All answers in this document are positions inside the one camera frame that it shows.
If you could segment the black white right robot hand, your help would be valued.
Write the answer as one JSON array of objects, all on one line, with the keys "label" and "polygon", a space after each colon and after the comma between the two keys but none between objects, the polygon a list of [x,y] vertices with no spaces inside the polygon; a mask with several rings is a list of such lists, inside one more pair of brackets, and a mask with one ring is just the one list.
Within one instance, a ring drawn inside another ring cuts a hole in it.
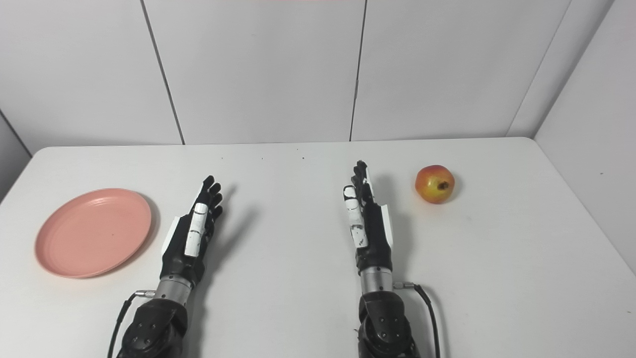
[{"label": "black white right robot hand", "polygon": [[359,160],[353,167],[351,184],[343,188],[348,227],[356,249],[358,274],[366,269],[393,270],[393,229],[386,204],[375,200],[367,163]]}]

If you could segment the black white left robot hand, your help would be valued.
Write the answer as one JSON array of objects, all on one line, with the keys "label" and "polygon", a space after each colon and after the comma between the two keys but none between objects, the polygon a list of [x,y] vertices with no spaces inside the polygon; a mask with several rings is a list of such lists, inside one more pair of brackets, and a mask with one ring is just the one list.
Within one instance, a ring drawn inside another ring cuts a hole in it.
[{"label": "black white left robot hand", "polygon": [[205,253],[213,238],[216,220],[223,213],[221,185],[213,176],[204,179],[186,215],[175,217],[162,247],[161,279],[183,278],[197,286],[205,272]]}]

